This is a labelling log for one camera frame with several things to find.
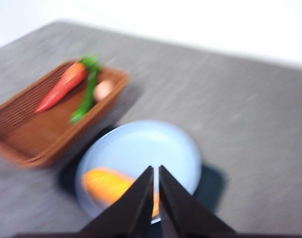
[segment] white plate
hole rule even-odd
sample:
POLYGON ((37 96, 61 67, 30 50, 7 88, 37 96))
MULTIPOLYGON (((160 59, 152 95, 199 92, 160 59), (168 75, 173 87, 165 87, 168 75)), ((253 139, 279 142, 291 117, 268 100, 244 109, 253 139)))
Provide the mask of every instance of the white plate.
MULTIPOLYGON (((158 167, 164 165, 193 194, 201 177, 201 156, 192 139, 181 129, 162 121, 141 120, 120 126, 96 141, 82 158, 76 173, 79 204, 91 217, 107 207, 91 199, 81 186, 84 173, 107 167, 136 179, 149 165, 154 167, 154 191, 158 191, 158 167)), ((152 223, 160 221, 155 217, 152 223)))

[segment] table surface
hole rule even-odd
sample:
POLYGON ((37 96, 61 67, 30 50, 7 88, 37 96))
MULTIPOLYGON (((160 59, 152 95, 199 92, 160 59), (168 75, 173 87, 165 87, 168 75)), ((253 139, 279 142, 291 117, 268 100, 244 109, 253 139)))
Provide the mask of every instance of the table surface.
POLYGON ((240 232, 302 234, 302 71, 55 22, 0 48, 0 103, 65 60, 95 54, 131 82, 53 167, 0 158, 0 237, 78 231, 90 218, 57 176, 104 127, 158 119, 184 129, 226 186, 216 214, 240 232))

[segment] orange food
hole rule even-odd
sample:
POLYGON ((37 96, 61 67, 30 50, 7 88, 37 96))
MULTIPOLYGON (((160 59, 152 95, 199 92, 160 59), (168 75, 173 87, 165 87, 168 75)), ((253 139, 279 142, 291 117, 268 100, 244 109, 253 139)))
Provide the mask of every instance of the orange food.
MULTIPOLYGON (((107 168, 94 169, 83 175, 83 186, 90 196, 106 205, 111 205, 117 201, 133 182, 134 179, 107 168)), ((153 198, 152 216, 154 217, 158 213, 159 196, 156 193, 153 198)))
POLYGON ((75 88, 87 76, 85 66, 76 62, 72 64, 62 75, 58 83, 51 89, 51 91, 42 99, 35 112, 43 112, 50 107, 53 107, 73 88, 75 88))

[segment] green pepper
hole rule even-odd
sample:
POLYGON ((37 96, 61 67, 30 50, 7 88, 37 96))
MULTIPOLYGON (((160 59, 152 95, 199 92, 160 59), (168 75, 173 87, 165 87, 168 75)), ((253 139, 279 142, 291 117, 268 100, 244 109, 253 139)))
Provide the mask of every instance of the green pepper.
POLYGON ((82 63, 85 67, 87 72, 93 71, 101 71, 101 65, 97 62, 97 58, 95 56, 83 56, 79 63, 82 63))
POLYGON ((98 68, 94 71, 89 72, 83 101, 79 105, 78 109, 72 114, 72 117, 70 119, 70 122, 72 124, 78 122, 92 108, 94 99, 93 92, 96 86, 97 75, 99 72, 100 70, 98 68))

